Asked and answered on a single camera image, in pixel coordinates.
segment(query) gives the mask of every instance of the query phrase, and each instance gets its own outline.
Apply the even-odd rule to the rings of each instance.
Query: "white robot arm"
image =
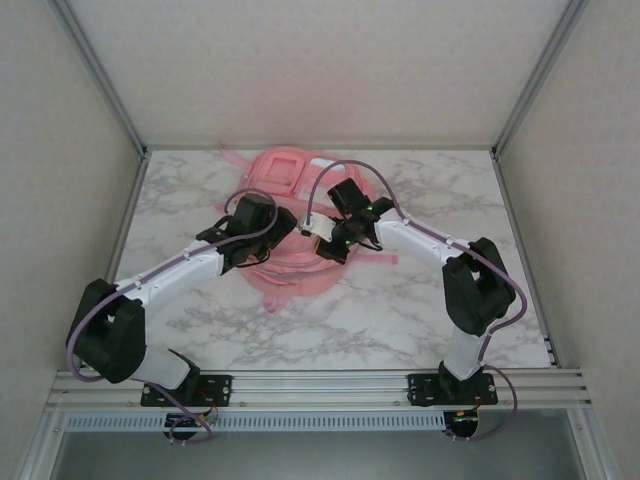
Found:
[[[421,222],[411,219],[411,223]],[[438,232],[429,225],[424,226],[431,231]],[[454,249],[451,244],[428,237],[410,225],[407,219],[401,218],[394,209],[381,215],[380,220],[375,223],[375,233],[381,246],[394,248],[401,253],[411,255],[416,260],[437,270],[442,269],[450,258],[460,256],[460,252]],[[469,246],[467,240],[451,240],[457,244]],[[465,333],[458,326],[454,326],[451,344],[444,358],[444,366],[458,380],[468,379],[480,368],[478,356],[485,337],[486,331],[481,336],[476,336]]]
[[[457,392],[481,374],[480,352],[488,329],[505,315],[515,293],[472,256],[452,246],[463,245],[505,271],[495,245],[484,238],[453,239],[401,215],[388,198],[371,202],[352,180],[328,194],[342,218],[323,221],[322,215],[314,213],[314,223],[324,232],[313,225],[300,226],[303,234],[319,235],[318,255],[345,263],[349,247],[368,239],[442,269],[447,312],[455,327],[439,368],[439,383],[451,404],[468,404]],[[242,266],[249,256],[266,259],[297,223],[288,210],[276,209],[264,197],[245,195],[232,217],[201,232],[188,248],[160,265],[117,285],[101,279],[92,282],[67,338],[67,360],[73,353],[111,383],[131,378],[157,384],[180,392],[188,402],[199,368],[177,352],[147,346],[145,322],[189,289]]]
[[[117,284],[91,282],[67,337],[68,363],[75,354],[111,383],[130,378],[179,390],[179,396],[188,400],[199,368],[173,350],[147,346],[146,323],[186,291],[242,267],[250,256],[266,260],[296,224],[287,209],[247,194],[233,216],[199,233],[181,253]]]
[[[313,221],[303,225],[311,232],[325,230],[319,232],[318,255],[345,263],[349,248],[368,240],[442,270],[445,304],[454,331],[439,367],[438,383],[448,401],[463,403],[470,389],[478,388],[491,326],[504,317],[516,298],[505,281],[506,269],[495,244],[486,238],[476,242],[452,238],[400,212],[388,198],[370,201],[350,179],[327,194],[342,218],[327,222],[314,213]]]

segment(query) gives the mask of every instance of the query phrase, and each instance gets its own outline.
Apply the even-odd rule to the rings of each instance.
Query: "white wall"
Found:
[[[0,3],[0,478],[28,447],[136,160],[46,2]]]
[[[566,0],[72,0],[152,146],[490,145]]]
[[[640,478],[640,2],[592,0],[502,159],[553,333]]]

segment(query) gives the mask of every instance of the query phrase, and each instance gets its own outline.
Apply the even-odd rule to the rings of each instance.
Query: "marble surface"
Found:
[[[238,153],[253,159],[257,152]],[[331,153],[378,168],[413,216],[454,236],[491,238],[528,294],[487,152]],[[220,217],[215,205],[234,191],[241,174],[217,151],[154,152],[118,277],[161,262],[211,226]],[[434,368],[451,332],[441,272],[401,256],[397,266],[355,263],[325,294],[295,298],[278,314],[266,313],[262,293],[231,271],[152,319],[148,340],[204,369]],[[549,366],[533,307],[495,335],[486,360],[500,367]]]

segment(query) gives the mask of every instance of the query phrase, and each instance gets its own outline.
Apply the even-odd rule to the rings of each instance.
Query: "pink fabric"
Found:
[[[314,158],[329,161],[336,157],[302,150],[294,147],[275,147],[262,152],[253,162],[239,155],[222,150],[222,157],[247,172],[238,184],[238,190],[254,187],[269,192],[279,206],[290,210],[296,218],[302,218],[307,210],[308,194],[324,166],[312,165]],[[375,189],[353,165],[344,165],[344,170],[330,171],[320,181],[327,190],[337,183],[352,178],[370,199],[375,199]],[[313,211],[337,217],[333,207],[318,203],[314,199]],[[344,274],[352,261],[396,265],[396,255],[374,255],[354,252],[347,264],[342,266],[315,254],[318,238],[305,237],[298,232],[289,234],[274,250],[269,260],[255,267],[240,270],[240,274],[257,290],[265,293],[264,308],[276,313],[284,309],[288,300],[295,296],[313,296],[326,292]]]

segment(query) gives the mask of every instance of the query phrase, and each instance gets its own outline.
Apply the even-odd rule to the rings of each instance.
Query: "backpack strap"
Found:
[[[382,254],[366,254],[362,252],[355,252],[353,254],[354,262],[373,263],[378,265],[397,265],[398,256],[391,253]]]
[[[224,144],[222,142],[218,142],[218,143],[220,144],[220,155],[222,156],[223,160],[226,160],[231,165],[240,167],[245,172],[249,171],[249,168],[251,168],[251,162],[249,160],[242,158],[240,155],[238,155],[235,152],[232,152],[231,150],[225,149]]]
[[[284,310],[289,303],[290,298],[277,297],[275,295],[264,294],[262,306],[268,313],[278,313]]]

